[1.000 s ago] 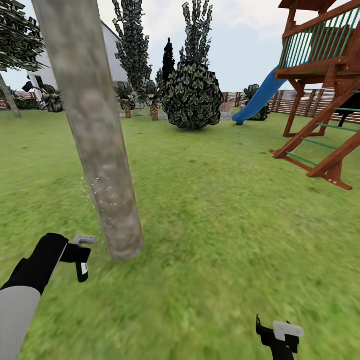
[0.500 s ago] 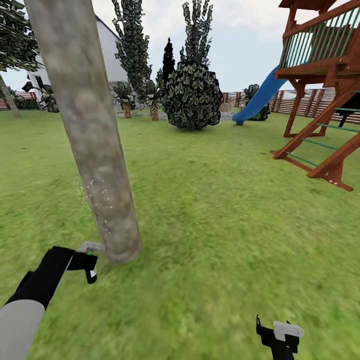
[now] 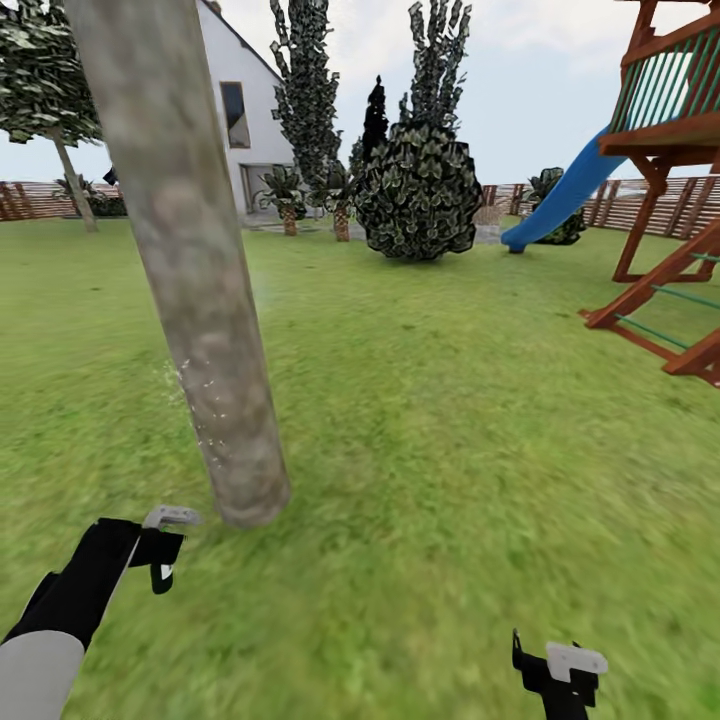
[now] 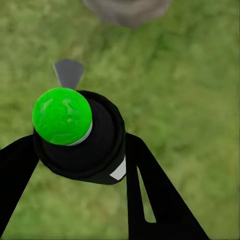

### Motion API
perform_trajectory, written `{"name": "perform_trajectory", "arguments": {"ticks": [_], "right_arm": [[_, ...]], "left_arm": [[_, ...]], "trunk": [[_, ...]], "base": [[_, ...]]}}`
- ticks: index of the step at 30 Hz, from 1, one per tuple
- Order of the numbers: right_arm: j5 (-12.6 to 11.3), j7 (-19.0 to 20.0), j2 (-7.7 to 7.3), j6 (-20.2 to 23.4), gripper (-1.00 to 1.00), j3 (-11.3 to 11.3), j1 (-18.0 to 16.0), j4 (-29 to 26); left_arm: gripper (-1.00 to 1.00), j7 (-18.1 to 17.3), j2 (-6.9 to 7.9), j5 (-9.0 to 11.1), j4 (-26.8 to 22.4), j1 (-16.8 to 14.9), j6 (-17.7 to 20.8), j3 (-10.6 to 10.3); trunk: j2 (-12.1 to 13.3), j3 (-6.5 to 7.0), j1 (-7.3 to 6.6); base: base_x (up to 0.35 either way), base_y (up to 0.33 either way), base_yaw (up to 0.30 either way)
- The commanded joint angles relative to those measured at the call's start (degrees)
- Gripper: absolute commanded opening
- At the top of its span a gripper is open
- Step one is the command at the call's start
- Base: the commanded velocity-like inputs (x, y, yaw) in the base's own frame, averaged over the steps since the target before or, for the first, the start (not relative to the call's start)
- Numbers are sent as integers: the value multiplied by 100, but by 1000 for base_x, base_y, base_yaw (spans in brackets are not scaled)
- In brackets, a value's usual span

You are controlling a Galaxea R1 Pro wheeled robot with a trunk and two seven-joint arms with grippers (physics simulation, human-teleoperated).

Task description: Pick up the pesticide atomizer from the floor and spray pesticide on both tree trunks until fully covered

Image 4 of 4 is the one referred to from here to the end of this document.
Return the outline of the pesticide atomizer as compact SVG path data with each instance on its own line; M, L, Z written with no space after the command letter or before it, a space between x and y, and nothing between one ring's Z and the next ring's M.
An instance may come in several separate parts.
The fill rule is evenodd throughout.
M53 68L61 88L39 97L32 110L35 153L53 173L70 180L115 185L126 173L126 128L103 95L75 90L84 66L72 59Z

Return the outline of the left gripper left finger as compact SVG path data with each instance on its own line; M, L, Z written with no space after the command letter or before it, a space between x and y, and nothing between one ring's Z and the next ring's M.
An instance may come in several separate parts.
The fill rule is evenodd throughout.
M39 160L33 134L0 150L0 236L5 232Z

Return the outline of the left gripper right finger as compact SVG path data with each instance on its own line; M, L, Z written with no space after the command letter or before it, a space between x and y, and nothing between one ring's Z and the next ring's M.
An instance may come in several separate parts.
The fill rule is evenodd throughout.
M125 135L129 240L210 240L155 157L136 135ZM139 168L156 223L147 222Z

